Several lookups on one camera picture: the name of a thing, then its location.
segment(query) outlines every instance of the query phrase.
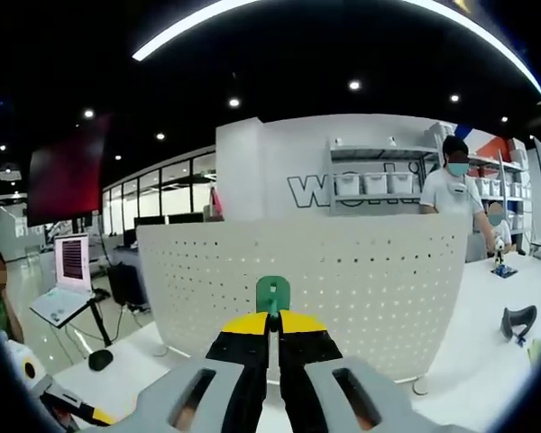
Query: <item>white table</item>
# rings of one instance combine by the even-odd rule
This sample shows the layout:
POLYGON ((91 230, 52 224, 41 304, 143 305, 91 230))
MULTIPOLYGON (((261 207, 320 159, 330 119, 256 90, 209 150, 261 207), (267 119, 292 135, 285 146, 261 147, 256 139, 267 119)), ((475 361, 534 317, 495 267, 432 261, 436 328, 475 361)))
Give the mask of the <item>white table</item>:
MULTIPOLYGON (((445 340, 427 374, 429 394, 413 407, 440 424, 486 431, 514 400, 531 367, 527 347, 541 338, 541 262, 515 253, 506 264, 519 270, 509 279, 491 274, 493 261, 465 265, 459 298, 445 340), (499 331, 503 309, 535 304, 538 314, 525 347, 508 343, 499 331)), ((115 360, 102 372, 82 362, 55 376, 57 382, 116 419, 135 407, 136 395, 169 369, 186 361, 164 345, 154 323, 110 347, 115 360)), ((291 431, 277 386, 270 386, 258 432, 291 431)))

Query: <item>face mask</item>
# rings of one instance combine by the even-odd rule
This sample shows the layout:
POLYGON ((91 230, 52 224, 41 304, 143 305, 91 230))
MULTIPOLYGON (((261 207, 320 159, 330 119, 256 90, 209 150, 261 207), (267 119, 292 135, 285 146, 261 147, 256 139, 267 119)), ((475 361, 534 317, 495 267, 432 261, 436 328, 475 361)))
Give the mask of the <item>face mask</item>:
POLYGON ((503 214, 488 215, 487 218, 489 219, 489 224, 491 224, 493 227, 498 226, 503 222, 503 219, 505 219, 503 214))
POLYGON ((469 170, 469 164, 461 162, 449 162, 447 168, 454 176, 463 176, 469 170))

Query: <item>person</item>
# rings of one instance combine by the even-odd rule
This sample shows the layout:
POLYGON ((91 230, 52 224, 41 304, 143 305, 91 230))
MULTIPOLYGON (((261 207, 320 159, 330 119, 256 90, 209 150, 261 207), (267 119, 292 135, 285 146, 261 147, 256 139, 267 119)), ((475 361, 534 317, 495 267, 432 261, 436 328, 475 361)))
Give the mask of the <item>person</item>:
POLYGON ((18 343, 23 343, 24 334, 22 327, 8 299, 8 293, 6 291, 7 280, 6 262, 0 253, 0 331, 4 331, 8 335, 8 338, 18 343))
POLYGON ((502 242, 505 245, 503 247, 503 253, 508 253, 511 251, 513 245, 511 241, 511 229, 509 223, 505 219, 503 206, 496 201, 492 201, 489 204, 487 218, 493 227, 492 232, 493 237, 495 238, 495 244, 497 244, 497 242, 502 242))
POLYGON ((420 204, 424 214, 456 213, 468 216, 467 232, 472 233, 472 221, 481 230, 488 252, 494 252, 495 239, 481 203, 474 179, 466 176, 469 170, 469 148, 454 135, 443 141, 445 165, 430 173, 425 180, 420 204))

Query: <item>laptop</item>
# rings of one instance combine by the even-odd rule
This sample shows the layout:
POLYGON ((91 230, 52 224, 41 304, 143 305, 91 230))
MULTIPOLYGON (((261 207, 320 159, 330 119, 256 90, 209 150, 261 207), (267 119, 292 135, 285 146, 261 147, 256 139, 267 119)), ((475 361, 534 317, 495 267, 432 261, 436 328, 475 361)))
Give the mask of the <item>laptop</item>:
POLYGON ((54 239, 56 286, 35 299, 30 309, 61 328, 84 311, 94 298, 88 266, 88 234, 54 239))

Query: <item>pegboard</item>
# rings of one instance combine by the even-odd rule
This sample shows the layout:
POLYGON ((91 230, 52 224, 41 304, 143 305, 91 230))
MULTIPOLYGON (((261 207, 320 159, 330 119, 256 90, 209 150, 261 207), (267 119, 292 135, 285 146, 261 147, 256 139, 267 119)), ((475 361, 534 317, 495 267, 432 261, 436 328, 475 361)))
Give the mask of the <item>pegboard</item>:
MULTIPOLYGON (((281 275, 292 310, 316 315, 344 355, 400 381, 428 370, 453 314, 467 235, 459 216, 323 217, 139 226, 142 270, 164 343, 204 356, 281 275)), ((267 378, 279 379, 277 351, 267 378)))

